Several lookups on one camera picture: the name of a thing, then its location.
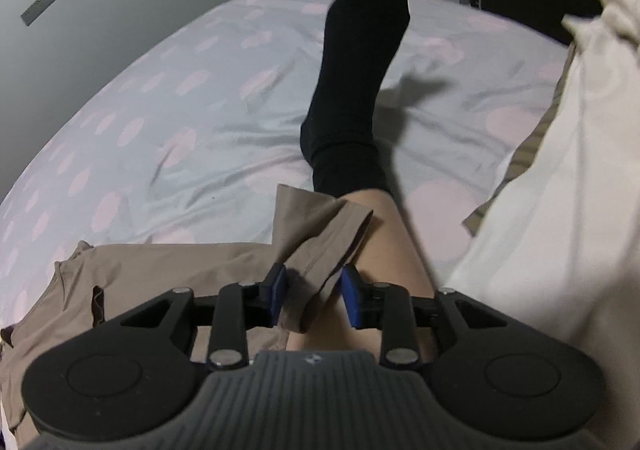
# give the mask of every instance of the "person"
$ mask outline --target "person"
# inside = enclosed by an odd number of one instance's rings
[[[300,148],[316,192],[364,205],[373,217],[355,266],[371,283],[432,297],[433,284],[391,195],[372,134],[376,97],[409,25],[408,0],[335,0],[326,17],[324,50]],[[380,350],[380,332],[350,328],[334,290],[305,334],[290,333],[287,350]],[[419,337],[423,353],[430,336]]]

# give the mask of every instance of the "wrinkled sheet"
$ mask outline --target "wrinkled sheet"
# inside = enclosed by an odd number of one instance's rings
[[[331,1],[221,5],[87,102],[0,205],[0,325],[27,313],[80,239],[268,242],[276,185],[312,188],[298,130]],[[374,132],[442,281],[469,246],[460,221],[549,106],[566,49],[468,7],[409,2]]]

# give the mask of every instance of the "light blue bedsheet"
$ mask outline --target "light blue bedsheet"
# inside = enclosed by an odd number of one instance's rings
[[[311,189],[298,129],[331,0],[235,0],[143,55],[92,98],[0,205],[0,325],[89,243],[270,241],[278,183]],[[460,221],[550,104],[566,50],[470,8],[410,0],[375,134],[439,276]]]

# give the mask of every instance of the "pink polka dot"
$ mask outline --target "pink polka dot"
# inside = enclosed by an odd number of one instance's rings
[[[80,109],[75,115],[69,118],[68,123],[76,123],[82,116],[82,109]]]
[[[98,233],[107,229],[118,213],[120,207],[120,196],[115,192],[105,195],[95,209],[94,217],[91,219],[91,230]]]
[[[113,120],[115,119],[117,113],[111,113],[108,116],[105,116],[100,123],[98,123],[98,126],[95,128],[95,135],[101,135],[103,132],[105,132],[109,126],[111,125],[111,123],[113,123]]]
[[[112,85],[113,85],[113,80],[111,80],[111,82],[109,82],[106,86],[104,86],[102,89],[98,91],[98,96],[104,96],[107,93],[107,91],[110,90]]]
[[[197,132],[184,127],[169,138],[160,150],[161,165],[168,169],[186,159],[196,147]]]
[[[155,245],[192,245],[195,244],[193,234],[186,228],[169,227],[152,236]]]
[[[302,186],[310,177],[311,169],[294,147],[272,147],[244,168],[244,182],[254,192],[275,195],[278,184]]]
[[[273,32],[271,31],[258,32],[257,34],[249,36],[246,39],[244,39],[240,43],[240,47],[247,49],[247,48],[255,48],[256,46],[261,46],[263,44],[268,44],[269,42],[271,42],[272,37],[273,37]]]
[[[71,163],[73,162],[74,158],[76,157],[76,152],[73,151],[71,153],[68,153],[65,156],[65,159],[62,160],[62,163],[60,163],[60,165],[58,166],[58,170],[56,171],[57,175],[60,175],[64,172],[66,172],[66,169],[69,168],[69,166],[71,166]]]
[[[14,231],[14,226],[15,226],[15,221],[13,219],[11,219],[9,221],[9,224],[4,229],[4,234],[2,234],[2,242],[3,243],[9,238],[9,236],[11,235],[11,232]]]
[[[51,255],[51,259],[49,260],[49,264],[47,265],[47,277],[51,278],[53,276],[53,273],[56,271],[55,264],[64,261],[67,258],[67,253],[68,251],[65,250],[64,244],[59,244],[56,250],[53,252],[53,255]]]
[[[168,50],[164,50],[164,52],[162,52],[160,54],[160,58],[162,58],[162,59],[167,58],[168,56],[173,54],[173,52],[175,52],[175,50],[177,50],[177,49],[178,49],[178,46],[172,46]]]
[[[86,169],[81,170],[76,174],[75,178],[71,182],[71,185],[69,185],[69,190],[66,194],[69,197],[73,197],[76,194],[82,192],[82,190],[84,189],[84,186],[89,181],[90,175],[91,175],[91,166],[89,165],[88,167],[86,167]]]
[[[196,53],[204,52],[204,51],[208,50],[211,46],[213,46],[216,42],[218,42],[219,38],[220,38],[219,36],[209,37],[209,39],[205,39],[201,43],[199,43],[193,49],[193,51],[196,52]]]
[[[326,13],[327,8],[327,5],[309,3],[302,7],[302,13],[307,15],[323,15]]]
[[[138,133],[142,130],[142,126],[144,124],[145,119],[143,118],[135,118],[127,123],[118,137],[118,147],[129,145],[131,140],[138,136]]]
[[[18,323],[29,312],[29,297],[27,290],[23,289],[15,300],[14,305],[14,323]]]
[[[127,81],[120,86],[120,89],[118,89],[118,93],[122,93],[123,91],[126,91],[135,83],[136,83],[136,77],[135,76],[129,77],[129,79],[127,79]]]
[[[218,111],[220,108],[222,108],[224,105],[226,104],[226,98],[223,98],[222,100],[218,100],[216,102],[213,102],[212,104],[209,104],[207,106],[207,109],[209,111]]]
[[[42,214],[40,214],[40,217],[38,217],[38,220],[36,221],[36,224],[31,231],[31,240],[35,241],[38,237],[40,237],[43,231],[47,228],[48,224],[49,212],[43,212]]]
[[[532,132],[538,118],[517,107],[501,107],[486,116],[486,130],[498,140],[517,147]]]
[[[470,235],[461,222],[476,208],[468,190],[456,181],[428,181],[404,203],[425,256],[451,262],[462,256]]]
[[[222,18],[218,17],[213,19],[210,23],[207,23],[204,25],[205,28],[209,29],[209,28],[215,28],[216,26],[218,26],[219,24],[223,23]]]
[[[8,277],[9,274],[11,273],[11,270],[13,270],[15,261],[18,260],[18,254],[19,253],[20,252],[18,251],[18,248],[14,248],[9,253],[9,256],[7,257],[7,259],[4,262],[4,275],[3,275],[4,277]]]
[[[539,77],[548,82],[557,82],[562,75],[564,64],[562,62],[551,62],[540,68]]]
[[[13,208],[13,207],[14,207],[14,202],[12,201],[7,205],[7,208],[4,211],[4,214],[2,214],[2,219],[5,219],[9,215],[9,212],[11,211],[11,208]]]
[[[140,88],[140,92],[141,93],[148,93],[152,89],[155,89],[156,87],[158,87],[160,85],[160,83],[162,82],[162,79],[165,76],[166,76],[166,73],[164,71],[162,71],[161,73],[158,73],[157,75],[154,75],[153,77],[151,77],[149,80],[147,80],[145,82],[145,85],[143,85]]]
[[[95,115],[96,115],[95,111],[87,115],[87,117],[84,120],[82,120],[82,123],[80,123],[80,128],[82,129],[82,127],[89,125],[89,122],[91,122],[91,120],[95,118]]]
[[[131,65],[132,66],[139,66],[140,64],[142,64],[147,58],[149,58],[149,54],[145,53],[143,56],[137,58],[136,60],[134,60]]]
[[[259,72],[254,77],[247,80],[240,87],[240,98],[245,99],[258,94],[273,84],[278,77],[278,68],[271,68]]]
[[[36,174],[32,174],[32,175],[29,176],[29,179],[24,184],[24,189],[23,190],[27,190],[31,185],[33,185],[34,181],[36,181]]]
[[[495,34],[503,32],[509,29],[509,23],[497,17],[493,17],[488,14],[476,14],[467,18],[471,27],[478,32],[486,32],[488,34]]]
[[[245,15],[244,18],[247,21],[253,21],[254,19],[257,19],[258,17],[262,17],[263,15],[264,15],[264,10],[261,10],[260,8],[256,8],[255,10],[251,10],[247,15]]]
[[[24,211],[28,212],[29,210],[31,210],[34,206],[36,206],[36,203],[38,202],[38,199],[40,198],[40,191],[36,190],[33,194],[31,194],[31,197],[29,198],[29,200],[27,201],[27,206],[25,207]]]
[[[211,76],[211,74],[209,71],[206,71],[206,69],[195,71],[185,78],[180,85],[178,85],[175,92],[180,96],[185,96],[189,91],[192,91],[196,87],[204,84],[209,79],[209,76]]]
[[[51,153],[51,156],[49,156],[49,161],[53,161],[54,159],[56,159],[58,157],[58,155],[62,152],[62,149],[64,149],[64,147],[65,147],[65,144],[61,143],[58,147],[53,149],[53,152]]]
[[[423,48],[428,53],[433,53],[441,61],[449,66],[459,63],[465,58],[465,52],[457,45],[448,39],[439,39],[436,37],[425,38],[422,41]]]
[[[27,172],[30,172],[31,169],[33,169],[33,159],[29,162],[29,164],[24,167],[24,170],[22,171],[22,175],[25,175]]]

